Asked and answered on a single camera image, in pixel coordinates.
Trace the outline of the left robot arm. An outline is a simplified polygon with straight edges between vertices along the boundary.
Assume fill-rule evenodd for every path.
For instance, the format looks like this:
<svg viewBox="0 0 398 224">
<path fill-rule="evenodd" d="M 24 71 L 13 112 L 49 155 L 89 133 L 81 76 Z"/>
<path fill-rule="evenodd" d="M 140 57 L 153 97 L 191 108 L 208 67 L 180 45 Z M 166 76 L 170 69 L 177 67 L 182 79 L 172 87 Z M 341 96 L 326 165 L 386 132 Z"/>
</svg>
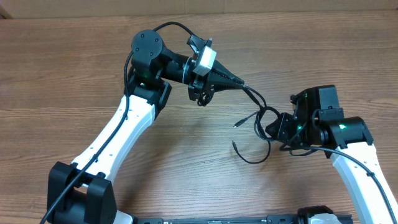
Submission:
<svg viewBox="0 0 398 224">
<path fill-rule="evenodd" d="M 124 94 L 117 112 L 98 137 L 69 163 L 50 173 L 45 223 L 135 223 L 116 205 L 113 183 L 139 136 L 164 109 L 171 82 L 188 87 L 188 96 L 207 105 L 218 91 L 242 89 L 244 82 L 216 60 L 211 40 L 191 35 L 187 57 L 168 49 L 157 29 L 142 30 L 124 66 Z"/>
</svg>

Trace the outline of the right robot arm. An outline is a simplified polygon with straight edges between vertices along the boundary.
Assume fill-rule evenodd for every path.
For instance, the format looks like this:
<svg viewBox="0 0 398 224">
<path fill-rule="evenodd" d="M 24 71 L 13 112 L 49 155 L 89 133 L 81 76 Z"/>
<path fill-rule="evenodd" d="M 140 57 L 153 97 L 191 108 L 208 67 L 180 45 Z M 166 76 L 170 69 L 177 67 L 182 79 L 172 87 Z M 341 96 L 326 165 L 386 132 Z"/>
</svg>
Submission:
<svg viewBox="0 0 398 224">
<path fill-rule="evenodd" d="M 291 95 L 292 114 L 282 113 L 266 127 L 281 150 L 323 151 L 342 178 L 362 223 L 397 223 L 397 201 L 377 158 L 364 120 L 345 117 L 334 85 Z"/>
</svg>

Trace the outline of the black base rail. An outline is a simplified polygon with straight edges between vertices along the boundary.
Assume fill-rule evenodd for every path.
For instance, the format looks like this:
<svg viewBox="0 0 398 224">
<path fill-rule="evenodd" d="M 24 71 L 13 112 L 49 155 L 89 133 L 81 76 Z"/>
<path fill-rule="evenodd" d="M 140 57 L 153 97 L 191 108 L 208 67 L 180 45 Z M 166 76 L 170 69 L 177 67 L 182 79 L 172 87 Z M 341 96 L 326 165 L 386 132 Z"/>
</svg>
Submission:
<svg viewBox="0 0 398 224">
<path fill-rule="evenodd" d="M 305 223 L 341 223 L 353 224 L 352 215 L 334 214 L 334 211 L 325 205 L 303 207 L 296 214 L 277 214 L 265 217 L 240 218 L 137 218 L 133 224 L 305 224 Z"/>
</svg>

